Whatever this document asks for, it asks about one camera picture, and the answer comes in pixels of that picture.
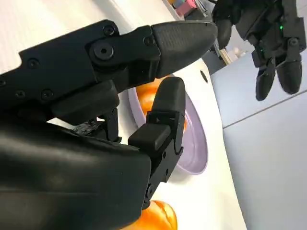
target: white tabletop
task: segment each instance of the white tabletop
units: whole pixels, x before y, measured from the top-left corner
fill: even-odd
[[[0,7],[0,73],[19,66],[18,52],[103,19],[122,33],[145,24],[173,21],[160,0],[10,0]],[[200,75],[202,70],[209,83]],[[200,116],[208,142],[206,171],[189,176],[176,170],[154,198],[176,211],[178,229],[245,230],[223,141],[223,130],[210,75],[198,60],[178,71]],[[123,143],[136,129],[127,94],[120,95],[119,129]]]

